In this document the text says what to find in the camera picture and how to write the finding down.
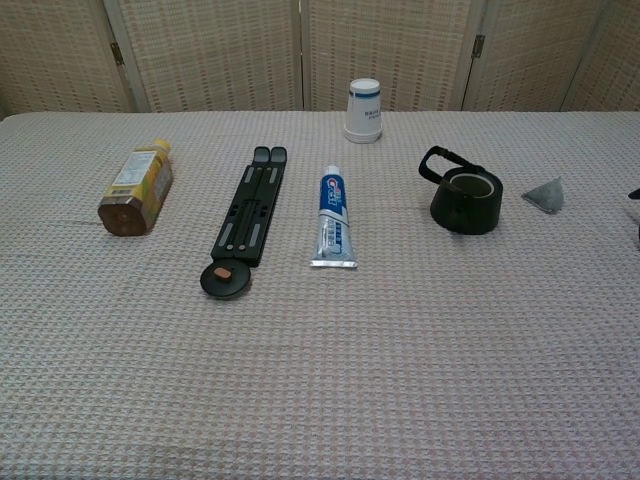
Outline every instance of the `gray tea bag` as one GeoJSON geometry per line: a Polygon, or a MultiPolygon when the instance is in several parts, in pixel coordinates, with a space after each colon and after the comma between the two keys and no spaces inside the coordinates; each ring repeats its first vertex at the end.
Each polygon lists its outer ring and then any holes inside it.
{"type": "Polygon", "coordinates": [[[560,177],[522,194],[522,198],[543,212],[557,213],[564,205],[564,193],[560,177]]]}

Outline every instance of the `table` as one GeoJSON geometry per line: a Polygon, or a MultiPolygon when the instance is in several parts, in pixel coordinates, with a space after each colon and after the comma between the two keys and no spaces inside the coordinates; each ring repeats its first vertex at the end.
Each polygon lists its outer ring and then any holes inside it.
{"type": "Polygon", "coordinates": [[[640,474],[640,114],[385,113],[372,145],[343,115],[0,123],[0,476],[640,474]],[[111,236],[100,198],[156,136],[159,220],[111,236]],[[495,231],[431,219],[435,144],[502,179],[495,231]],[[251,290],[220,302],[199,276],[257,145],[289,163],[251,290]],[[357,271],[308,267],[329,164],[357,271]],[[520,198],[557,176],[557,215],[520,198]]]}

